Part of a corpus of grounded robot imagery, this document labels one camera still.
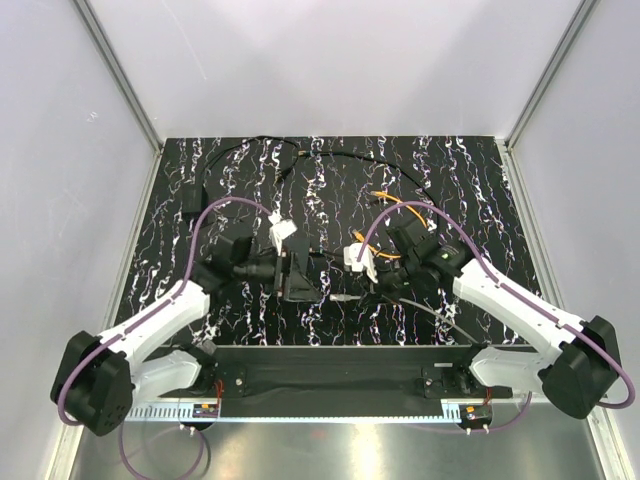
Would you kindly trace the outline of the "black cable gold connector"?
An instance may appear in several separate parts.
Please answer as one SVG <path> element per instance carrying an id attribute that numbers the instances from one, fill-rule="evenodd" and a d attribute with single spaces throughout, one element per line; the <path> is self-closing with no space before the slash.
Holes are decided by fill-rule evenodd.
<path id="1" fill-rule="evenodd" d="M 322 156 L 322 157 L 339 156 L 339 157 L 355 159 L 355 160 L 358 160 L 360 162 L 371 163 L 371 164 L 376 164 L 376 165 L 382 165 L 382 166 L 385 166 L 385 167 L 389 167 L 390 169 L 399 172 L 401 176 L 403 176 L 406 180 L 409 180 L 415 187 L 417 187 L 417 189 L 422 194 L 424 194 L 424 196 L 431 202 L 431 204 L 433 206 L 439 207 L 438 201 L 429 193 L 427 188 L 424 187 L 416 179 L 414 179 L 413 176 L 411 176 L 411 174 L 409 174 L 407 171 L 405 171 L 401 166 L 399 166 L 396 163 L 391 163 L 389 161 L 382 160 L 382 159 L 377 158 L 375 156 L 367 156 L 367 155 L 359 154 L 359 153 L 352 153 L 352 152 L 346 152 L 346 151 L 317 151 L 317 152 L 313 152 L 311 150 L 298 150 L 297 154 L 293 158 L 293 161 L 291 162 L 291 164 L 288 167 L 286 167 L 282 171 L 282 173 L 280 174 L 281 181 L 284 181 L 284 178 L 286 176 L 288 176 L 295 169 L 296 165 L 299 163 L 300 160 L 303 160 L 303 159 L 306 160 L 307 158 L 312 158 L 314 156 Z M 398 198 L 396 196 L 393 196 L 393 195 L 391 195 L 391 194 L 389 194 L 387 192 L 384 192 L 382 190 L 371 191 L 370 195 L 373 195 L 377 199 L 393 201 L 393 202 L 395 202 L 397 204 L 402 202 L 402 200 L 400 200 L 400 198 Z M 428 229 L 427 221 L 422 217 L 422 215 L 420 213 L 417 212 L 417 210 L 415 210 L 413 207 L 407 207 L 407 209 L 409 211 L 411 211 L 413 213 L 413 215 L 418 218 L 418 220 L 421 221 L 422 225 L 425 228 Z M 377 257 L 380 257 L 380 258 L 383 258 L 383 259 L 387 259 L 387 260 L 400 259 L 400 255 L 398 255 L 398 254 L 383 253 L 383 251 L 380 250 L 380 249 L 376 249 L 375 247 L 371 247 L 371 246 L 369 246 L 369 247 L 370 247 L 370 250 L 372 251 L 372 253 L 374 254 L 374 256 L 377 256 Z"/>

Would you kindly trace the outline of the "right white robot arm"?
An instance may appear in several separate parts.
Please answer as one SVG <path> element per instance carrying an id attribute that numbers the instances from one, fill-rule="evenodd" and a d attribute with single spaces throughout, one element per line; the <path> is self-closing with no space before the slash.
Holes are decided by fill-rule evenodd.
<path id="1" fill-rule="evenodd" d="M 400 255 L 399 265 L 380 277 L 380 286 L 397 293 L 424 285 L 455 295 L 522 337 L 530 352 L 477 346 L 454 371 L 454 384 L 466 396 L 487 387 L 508 387 L 544 395 L 566 415 L 584 419 L 601 406 L 617 380 L 627 388 L 626 407 L 635 389 L 624 371 L 613 325 L 570 314 L 527 291 L 484 259 L 467 235 L 441 242 L 418 220 L 387 229 Z"/>

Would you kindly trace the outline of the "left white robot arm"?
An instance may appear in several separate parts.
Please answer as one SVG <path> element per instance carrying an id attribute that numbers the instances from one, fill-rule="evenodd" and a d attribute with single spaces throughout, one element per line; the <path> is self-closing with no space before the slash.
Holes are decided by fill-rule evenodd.
<path id="1" fill-rule="evenodd" d="M 204 318 L 234 284 L 262 285 L 286 302 L 321 299 L 306 276 L 312 253 L 308 238 L 294 234 L 263 253 L 251 251 L 252 241 L 251 236 L 223 237 L 192 263 L 186 279 L 138 314 L 98 335 L 75 334 L 50 392 L 60 419 L 104 436 L 141 403 L 175 390 L 208 394 L 216 372 L 206 354 L 180 347 L 159 358 L 152 355 L 184 327 Z"/>

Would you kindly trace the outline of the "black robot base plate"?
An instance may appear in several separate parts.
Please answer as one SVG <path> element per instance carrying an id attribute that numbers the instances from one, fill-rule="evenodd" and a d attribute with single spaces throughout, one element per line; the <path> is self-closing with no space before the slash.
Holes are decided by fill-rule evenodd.
<path id="1" fill-rule="evenodd" d="M 334 401 L 372 406 L 422 401 L 483 403 L 509 399 L 508 387 L 460 382 L 456 368 L 474 347 L 219 347 L 207 358 L 203 387 L 172 391 L 188 400 L 239 400 L 249 405 Z"/>

